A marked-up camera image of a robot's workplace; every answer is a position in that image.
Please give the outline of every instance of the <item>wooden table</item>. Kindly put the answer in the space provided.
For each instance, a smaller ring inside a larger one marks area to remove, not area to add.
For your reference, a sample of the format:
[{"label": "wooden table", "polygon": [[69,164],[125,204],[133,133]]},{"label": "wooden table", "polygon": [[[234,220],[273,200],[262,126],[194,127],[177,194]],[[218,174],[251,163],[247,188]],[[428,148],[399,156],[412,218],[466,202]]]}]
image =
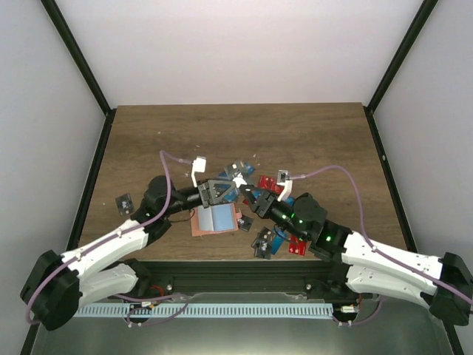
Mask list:
[{"label": "wooden table", "polygon": [[[81,245],[119,226],[115,198],[131,194],[139,206],[148,182],[163,174],[161,149],[192,160],[207,157],[211,178],[224,166],[243,159],[255,175],[292,174],[338,164],[353,175],[361,193],[368,235],[405,249],[381,164],[360,104],[241,104],[120,106],[92,196]],[[190,167],[169,161],[177,189],[192,184]],[[342,172],[329,171],[294,182],[293,196],[311,193],[328,210],[332,221],[359,230],[359,212],[350,182]],[[238,203],[244,214],[249,208]],[[186,218],[182,213],[173,219]],[[190,224],[175,223],[167,234],[144,250],[130,254],[142,260],[247,260],[251,242],[269,220],[255,218],[249,233],[237,231],[192,237]],[[302,259],[283,245],[274,259]]]}]

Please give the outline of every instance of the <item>blue block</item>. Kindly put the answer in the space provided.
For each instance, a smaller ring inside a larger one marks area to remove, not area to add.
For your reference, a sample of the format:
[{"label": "blue block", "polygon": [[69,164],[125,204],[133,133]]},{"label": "blue block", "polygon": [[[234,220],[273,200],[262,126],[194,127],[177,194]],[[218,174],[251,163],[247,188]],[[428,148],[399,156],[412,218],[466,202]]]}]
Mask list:
[{"label": "blue block", "polygon": [[282,239],[279,235],[284,235],[284,237],[287,239],[289,239],[289,237],[287,236],[287,233],[281,231],[279,228],[276,228],[276,227],[273,228],[273,232],[276,233],[276,236],[274,237],[274,240],[273,240],[273,247],[271,248],[271,254],[275,255],[284,242],[284,239]]}]

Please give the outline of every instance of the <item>white connector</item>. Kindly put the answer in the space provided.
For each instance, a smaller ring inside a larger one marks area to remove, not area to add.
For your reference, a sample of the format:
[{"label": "white connector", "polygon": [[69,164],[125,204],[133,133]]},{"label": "white connector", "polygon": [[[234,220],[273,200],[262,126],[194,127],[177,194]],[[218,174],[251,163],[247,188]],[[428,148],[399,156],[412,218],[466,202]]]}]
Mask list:
[{"label": "white connector", "polygon": [[205,159],[205,157],[197,157],[192,163],[191,178],[192,178],[192,183],[194,184],[194,187],[197,187],[197,181],[195,180],[195,173],[205,172],[206,164],[207,164],[207,160]]},{"label": "white connector", "polygon": [[343,305],[340,308],[340,311],[342,313],[358,313],[358,306],[357,305]]},{"label": "white connector", "polygon": [[289,172],[287,170],[279,170],[276,184],[283,186],[281,194],[278,196],[278,201],[286,200],[293,191],[293,181],[289,180]]}]

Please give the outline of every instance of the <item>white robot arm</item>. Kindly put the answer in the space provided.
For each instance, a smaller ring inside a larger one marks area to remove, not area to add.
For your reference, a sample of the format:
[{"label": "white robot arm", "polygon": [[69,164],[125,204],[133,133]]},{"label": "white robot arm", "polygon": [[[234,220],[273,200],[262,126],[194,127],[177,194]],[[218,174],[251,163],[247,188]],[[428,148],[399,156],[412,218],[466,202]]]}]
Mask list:
[{"label": "white robot arm", "polygon": [[[296,198],[291,206],[283,201],[292,187],[286,175],[278,176],[278,183],[286,187],[282,196],[263,189],[256,199],[255,186],[249,184],[248,175],[241,169],[244,169],[243,164],[233,164],[225,170],[231,178],[225,182],[230,184],[225,192],[215,189],[222,181],[208,180],[181,190],[171,184],[169,193],[166,177],[154,178],[140,208],[122,226],[76,250],[61,255],[47,251],[41,255],[21,298],[45,327],[53,330],[84,305],[143,287],[140,282],[148,276],[140,269],[139,262],[118,263],[106,268],[161,238],[171,227],[168,216],[222,203],[224,196],[239,186],[252,212],[309,242],[309,251],[323,261],[343,266],[343,277],[337,280],[340,285],[357,294],[381,294],[408,300],[428,308],[441,320],[468,324],[473,276],[457,255],[446,253],[439,258],[371,242],[362,234],[329,221],[327,211],[308,193]],[[383,257],[381,251],[401,263]],[[439,287],[440,283],[453,286],[454,292]]]}]

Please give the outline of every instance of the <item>red wire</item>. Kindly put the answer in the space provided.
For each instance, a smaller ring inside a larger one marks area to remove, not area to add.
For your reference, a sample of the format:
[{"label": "red wire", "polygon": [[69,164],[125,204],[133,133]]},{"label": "red wire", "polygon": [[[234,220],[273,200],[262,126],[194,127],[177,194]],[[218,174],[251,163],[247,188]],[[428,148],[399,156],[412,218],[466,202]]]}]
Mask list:
[{"label": "red wire", "polygon": [[158,290],[158,291],[160,292],[160,294],[161,294],[160,296],[161,296],[161,297],[164,296],[164,289],[163,289],[161,286],[158,286],[158,285],[151,285],[151,286],[149,287],[149,289],[150,289],[150,290]]},{"label": "red wire", "polygon": [[158,290],[161,294],[161,297],[164,296],[164,288],[158,285],[151,285],[150,289]]}]

